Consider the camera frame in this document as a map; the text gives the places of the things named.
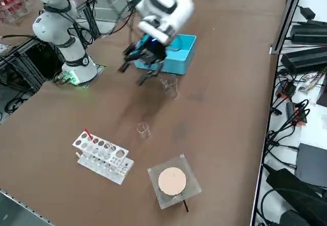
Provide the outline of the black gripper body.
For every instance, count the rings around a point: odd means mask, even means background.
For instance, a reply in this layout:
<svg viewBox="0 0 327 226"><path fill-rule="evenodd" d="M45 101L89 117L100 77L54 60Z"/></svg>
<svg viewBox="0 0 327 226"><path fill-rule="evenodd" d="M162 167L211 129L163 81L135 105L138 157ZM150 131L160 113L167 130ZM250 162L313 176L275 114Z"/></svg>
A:
<svg viewBox="0 0 327 226"><path fill-rule="evenodd" d="M166 46L158 39L145 34L135 45L131 56L133 59L140 59L146 65L152 65L166 58Z"/></svg>

